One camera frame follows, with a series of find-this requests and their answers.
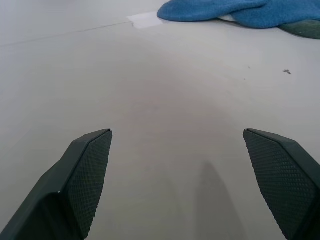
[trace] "textured rubber surface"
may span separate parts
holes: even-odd
[[[37,182],[0,240],[83,240],[101,197],[112,140],[109,129],[74,140]]]
[[[318,239],[314,225],[319,220],[319,179],[308,174],[308,168],[316,164],[320,174],[319,165],[288,138],[253,129],[245,130],[243,137],[261,194],[284,236]]]

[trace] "blue cloth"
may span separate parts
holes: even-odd
[[[271,0],[257,8],[231,14],[241,25],[266,29],[303,20],[320,20],[320,0]]]
[[[269,0],[171,0],[158,11],[158,17],[175,22],[215,19],[234,11],[256,8]]]

